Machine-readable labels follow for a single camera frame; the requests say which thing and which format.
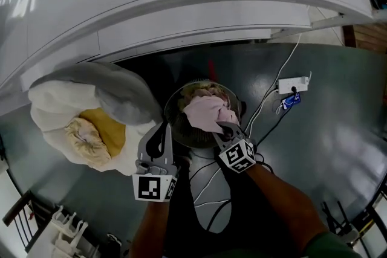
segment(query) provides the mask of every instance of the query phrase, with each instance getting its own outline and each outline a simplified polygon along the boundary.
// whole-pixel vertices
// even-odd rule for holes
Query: green sleeve
[[[307,245],[302,257],[309,258],[361,258],[333,233],[322,233]]]

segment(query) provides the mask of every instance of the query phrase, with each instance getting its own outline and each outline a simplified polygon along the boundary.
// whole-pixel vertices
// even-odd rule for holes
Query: white cloth
[[[192,127],[206,132],[223,133],[217,121],[226,121],[239,125],[235,112],[225,106],[226,102],[217,96],[194,97],[183,112]]]
[[[29,90],[28,98],[32,102],[32,119],[43,132],[46,142],[61,151],[72,163],[88,164],[87,160],[79,156],[67,140],[65,127],[82,111],[102,108],[100,98],[96,95],[96,87],[89,84],[50,80],[33,85]],[[96,170],[101,172],[118,170],[128,176],[135,173],[138,143],[144,134],[156,125],[155,120],[146,123],[138,123],[136,120],[136,123],[124,123],[126,125],[126,141],[120,154],[104,166],[95,167]]]

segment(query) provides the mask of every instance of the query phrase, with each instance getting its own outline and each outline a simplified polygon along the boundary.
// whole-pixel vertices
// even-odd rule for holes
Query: yellow cloth
[[[95,125],[112,158],[121,152],[125,144],[124,124],[113,120],[101,108],[85,110],[79,117],[84,118]]]
[[[108,148],[89,121],[74,117],[65,130],[74,150],[87,160],[90,167],[102,167],[111,160]]]

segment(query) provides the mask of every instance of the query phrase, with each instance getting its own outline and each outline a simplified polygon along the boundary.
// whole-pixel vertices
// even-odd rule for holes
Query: gray cloth
[[[94,85],[102,109],[120,123],[162,122],[161,108],[146,82],[136,73],[117,65],[79,63],[41,77],[31,88],[53,80]]]

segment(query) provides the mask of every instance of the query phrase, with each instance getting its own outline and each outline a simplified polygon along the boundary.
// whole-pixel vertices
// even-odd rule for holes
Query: power strip
[[[309,77],[294,77],[291,79],[279,79],[277,81],[278,94],[289,94],[293,92],[295,87],[297,92],[307,91],[309,85]]]

